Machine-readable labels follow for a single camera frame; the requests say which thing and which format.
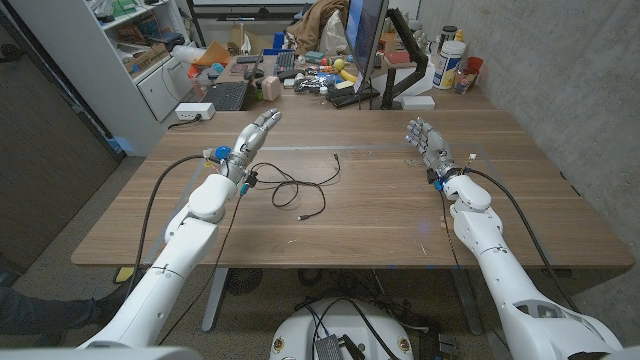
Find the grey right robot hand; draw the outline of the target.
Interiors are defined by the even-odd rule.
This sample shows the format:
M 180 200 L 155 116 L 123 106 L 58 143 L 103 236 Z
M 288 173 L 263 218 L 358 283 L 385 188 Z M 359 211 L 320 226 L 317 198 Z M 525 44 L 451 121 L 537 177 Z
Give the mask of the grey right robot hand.
M 449 144 L 431 124 L 418 117 L 409 121 L 407 130 L 406 140 L 422 156 L 428 167 L 430 184 L 439 182 L 444 185 L 450 178 L 460 174 L 461 167 L 455 164 Z

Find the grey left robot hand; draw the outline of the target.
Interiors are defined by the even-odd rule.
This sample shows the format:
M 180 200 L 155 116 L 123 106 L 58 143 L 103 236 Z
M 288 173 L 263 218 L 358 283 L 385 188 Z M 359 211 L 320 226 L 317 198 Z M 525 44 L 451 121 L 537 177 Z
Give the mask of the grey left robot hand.
M 220 174 L 235 184 L 240 183 L 246 177 L 248 167 L 264 144 L 268 132 L 281 117 L 282 114 L 273 108 L 247 125 L 238 135 L 229 154 L 226 157 L 220 157 Z

